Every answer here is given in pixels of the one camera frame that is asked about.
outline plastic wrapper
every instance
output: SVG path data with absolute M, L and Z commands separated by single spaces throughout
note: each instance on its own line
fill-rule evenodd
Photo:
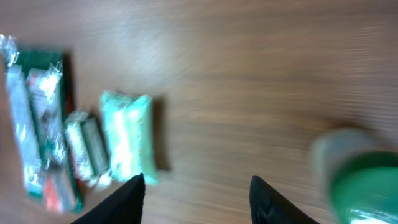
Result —
M 75 177 L 96 185 L 109 170 L 108 156 L 95 118 L 84 111 L 72 112 L 65 122 L 65 136 L 75 170 Z
M 152 140 L 152 98 L 106 91 L 101 97 L 101 112 L 113 178 L 124 182 L 143 173 L 146 183 L 158 184 Z
M 53 169 L 67 174 L 75 207 L 83 203 L 73 178 L 68 150 L 63 137 L 66 105 L 63 54 L 16 45 L 15 38 L 0 35 L 0 52 L 6 63 L 14 136 L 21 155 L 26 191 L 37 198 L 46 197 L 46 185 Z

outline cylindrical container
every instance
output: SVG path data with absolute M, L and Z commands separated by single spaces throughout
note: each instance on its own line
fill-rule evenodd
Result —
M 320 136 L 312 167 L 336 223 L 398 223 L 398 154 L 365 130 Z

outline green lid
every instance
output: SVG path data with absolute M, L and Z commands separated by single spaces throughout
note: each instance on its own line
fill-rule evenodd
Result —
M 341 170 L 331 188 L 331 202 L 341 223 L 398 223 L 396 158 L 395 154 L 370 154 Z

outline wood grain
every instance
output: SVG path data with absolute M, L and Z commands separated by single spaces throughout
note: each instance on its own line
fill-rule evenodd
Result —
M 259 175 L 320 223 L 308 145 L 333 123 L 398 143 L 397 1 L 0 0 L 0 33 L 72 55 L 76 103 L 157 100 L 161 184 L 143 223 L 250 223 Z M 26 199 L 0 79 L 0 217 L 69 223 Z M 118 187 L 86 197 L 86 211 Z

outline brown wooden surface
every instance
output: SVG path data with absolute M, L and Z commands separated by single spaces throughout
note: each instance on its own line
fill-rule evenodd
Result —
M 308 145 L 331 123 L 397 139 L 395 0 L 0 0 L 0 33 L 72 54 L 76 104 L 157 98 L 143 223 L 250 223 L 252 175 L 321 223 Z M 26 199 L 0 79 L 1 223 L 69 223 Z M 89 210 L 117 185 L 86 196 Z

